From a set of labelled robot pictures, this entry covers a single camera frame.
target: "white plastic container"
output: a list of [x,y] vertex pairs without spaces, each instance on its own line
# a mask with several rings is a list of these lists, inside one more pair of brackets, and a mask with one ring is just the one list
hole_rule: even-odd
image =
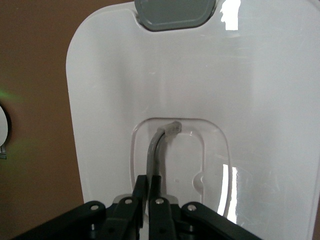
[[130,193],[153,134],[178,120],[163,168],[180,205],[202,202],[266,240],[311,240],[320,2],[218,0],[204,25],[162,32],[136,15],[133,2],[100,9],[68,49],[84,201]]

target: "gray plastic tab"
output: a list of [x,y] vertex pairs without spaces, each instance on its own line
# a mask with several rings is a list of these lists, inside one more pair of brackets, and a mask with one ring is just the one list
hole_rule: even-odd
[[212,14],[216,0],[134,0],[140,22],[151,31],[194,28]]

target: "white glossy surface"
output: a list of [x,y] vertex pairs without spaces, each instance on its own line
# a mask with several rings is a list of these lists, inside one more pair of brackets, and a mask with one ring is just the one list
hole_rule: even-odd
[[0,106],[0,146],[3,145],[8,136],[8,121],[4,110]]
[[227,141],[228,218],[263,239],[311,240],[320,191],[320,2],[236,0],[237,17],[222,11],[225,2],[232,5],[217,1],[212,18],[193,29],[149,32],[133,3],[102,8],[78,28],[66,73],[84,200],[108,206],[131,192],[138,124],[202,119]]

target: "brown surface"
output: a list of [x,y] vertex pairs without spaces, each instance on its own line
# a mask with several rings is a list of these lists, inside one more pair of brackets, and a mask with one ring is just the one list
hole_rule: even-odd
[[0,240],[83,203],[66,55],[89,14],[120,2],[0,1],[0,104],[12,121],[0,159]]

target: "white round object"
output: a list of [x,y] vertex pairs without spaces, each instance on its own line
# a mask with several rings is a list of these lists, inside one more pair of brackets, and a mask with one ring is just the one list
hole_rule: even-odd
[[8,136],[8,121],[4,110],[0,106],[0,146],[2,146]]

